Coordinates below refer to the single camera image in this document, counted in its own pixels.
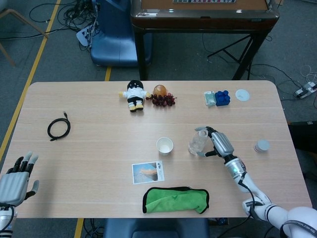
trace blue building block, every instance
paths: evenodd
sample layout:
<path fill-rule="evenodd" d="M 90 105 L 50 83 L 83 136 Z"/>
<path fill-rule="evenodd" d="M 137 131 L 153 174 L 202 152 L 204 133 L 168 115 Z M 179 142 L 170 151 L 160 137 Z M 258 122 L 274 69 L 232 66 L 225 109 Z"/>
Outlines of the blue building block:
<path fill-rule="evenodd" d="M 219 106 L 226 106 L 230 103 L 230 97 L 229 92 L 227 90 L 224 90 L 223 92 L 218 91 L 215 94 L 216 97 L 216 105 Z"/>

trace wooden table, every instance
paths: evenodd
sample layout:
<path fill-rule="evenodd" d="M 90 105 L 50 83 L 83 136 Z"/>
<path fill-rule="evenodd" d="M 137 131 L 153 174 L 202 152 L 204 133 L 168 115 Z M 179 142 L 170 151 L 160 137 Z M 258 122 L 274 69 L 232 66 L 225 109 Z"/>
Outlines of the wooden table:
<path fill-rule="evenodd" d="M 188 152 L 194 128 L 209 125 L 227 135 L 258 187 L 286 208 L 311 206 L 276 87 L 268 81 L 164 81 L 176 97 L 173 107 L 145 102 L 143 113 L 131 114 L 118 91 L 128 82 L 47 82 L 30 86 L 5 159 L 6 172 L 33 150 L 39 159 L 30 177 L 40 180 L 38 193 L 17 208 L 20 218 L 110 217 L 241 217 L 241 193 L 218 156 L 197 158 Z M 144 82 L 152 91 L 160 82 Z M 234 93 L 244 88 L 247 102 Z M 203 92 L 229 91 L 226 107 L 205 106 Z M 67 112 L 69 135 L 50 141 L 47 127 Z M 156 140 L 171 138 L 174 149 L 160 156 Z M 268 153 L 253 149 L 267 139 Z M 212 149 L 211 142 L 205 151 Z M 131 164 L 163 161 L 165 181 L 132 184 Z M 152 186 L 191 186 L 210 193 L 210 208 L 142 213 L 142 198 Z"/>
<path fill-rule="evenodd" d="M 273 0 L 237 0 L 235 3 L 132 0 L 131 21 L 135 32 L 140 79 L 148 78 L 144 35 L 151 32 L 186 32 L 250 34 L 245 50 L 236 59 L 240 65 L 232 77 L 233 80 L 240 80 L 278 19 L 279 13 Z"/>

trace plastic cup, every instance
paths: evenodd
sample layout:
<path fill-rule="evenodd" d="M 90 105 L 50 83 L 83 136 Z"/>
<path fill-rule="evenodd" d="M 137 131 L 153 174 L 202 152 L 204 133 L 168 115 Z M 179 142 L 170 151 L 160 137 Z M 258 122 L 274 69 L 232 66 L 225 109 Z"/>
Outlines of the plastic cup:
<path fill-rule="evenodd" d="M 173 149 L 173 141 L 167 137 L 161 137 L 157 141 L 157 149 L 161 155 L 168 155 Z"/>
<path fill-rule="evenodd" d="M 269 149 L 269 142 L 267 140 L 259 140 L 254 145 L 254 150 L 257 152 L 265 152 Z"/>

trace plush doll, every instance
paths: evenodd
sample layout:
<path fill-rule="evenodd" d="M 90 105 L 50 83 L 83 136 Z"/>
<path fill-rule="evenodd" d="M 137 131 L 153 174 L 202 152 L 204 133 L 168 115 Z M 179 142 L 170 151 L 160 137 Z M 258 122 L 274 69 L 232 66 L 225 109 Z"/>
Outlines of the plush doll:
<path fill-rule="evenodd" d="M 128 99 L 130 112 L 143 110 L 143 100 L 145 97 L 150 97 L 151 94 L 143 90 L 143 84 L 139 80 L 132 80 L 129 82 L 127 92 L 119 92 L 120 97 Z"/>

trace floor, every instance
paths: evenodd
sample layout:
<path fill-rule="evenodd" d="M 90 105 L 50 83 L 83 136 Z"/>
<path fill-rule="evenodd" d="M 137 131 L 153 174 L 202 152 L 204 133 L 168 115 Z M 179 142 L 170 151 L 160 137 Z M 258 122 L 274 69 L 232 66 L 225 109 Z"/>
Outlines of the floor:
<path fill-rule="evenodd" d="M 46 1 L 9 1 L 9 8 L 14 8 L 28 16 L 29 11 Z M 37 20 L 45 21 L 51 18 L 54 5 L 44 5 L 33 11 L 32 16 Z M 317 71 L 317 25 L 315 22 L 317 4 L 300 0 L 287 0 L 279 8 L 281 17 L 260 48 L 253 64 L 266 63 L 285 71 L 294 80 L 301 84 L 306 82 L 301 75 Z M 36 23 L 46 29 L 50 21 Z M 61 25 L 53 21 L 52 29 Z M 12 16 L 0 19 L 0 38 L 22 37 L 37 34 L 28 25 L 23 25 Z M 225 54 L 222 58 L 215 56 L 207 60 L 208 51 L 215 51 L 242 35 L 215 35 L 215 34 L 155 34 L 154 57 L 149 67 L 150 80 L 230 80 L 237 68 L 237 64 L 230 63 L 232 59 Z M 11 67 L 8 61 L 0 54 L 0 141 L 4 141 L 0 152 L 3 153 L 2 162 L 6 154 L 6 141 L 10 139 L 10 129 L 14 112 L 19 106 L 19 100 L 26 83 L 39 81 L 104 81 L 106 68 L 95 66 L 89 52 L 80 51 L 75 33 L 69 30 L 58 31 L 50 35 L 41 57 L 42 37 L 27 40 L 0 40 L 4 48 L 14 59 L 17 66 Z M 244 43 L 233 47 L 231 52 L 239 54 Z M 270 80 L 276 85 L 288 80 L 280 71 L 267 66 L 253 66 L 251 80 Z M 138 79 L 137 68 L 114 67 L 111 70 L 110 81 Z M 285 82 L 279 88 L 280 98 L 293 99 L 292 94 L 296 87 L 291 82 Z M 317 120 L 317 111 L 313 106 L 315 96 L 298 101 L 282 101 L 286 119 L 288 121 Z M 297 151 L 303 171 L 316 168 L 309 154 Z M 313 206 L 317 208 L 317 183 L 306 181 Z M 14 229 L 15 238 L 37 237 L 73 237 L 77 219 L 17 219 Z M 230 219 L 229 226 L 211 227 L 211 237 L 216 237 L 222 231 L 241 222 L 241 219 Z M 234 229 L 227 235 L 240 237 L 262 237 L 269 228 L 268 224 L 258 221 L 248 221 L 241 227 Z M 276 229 L 270 235 L 278 237 Z"/>

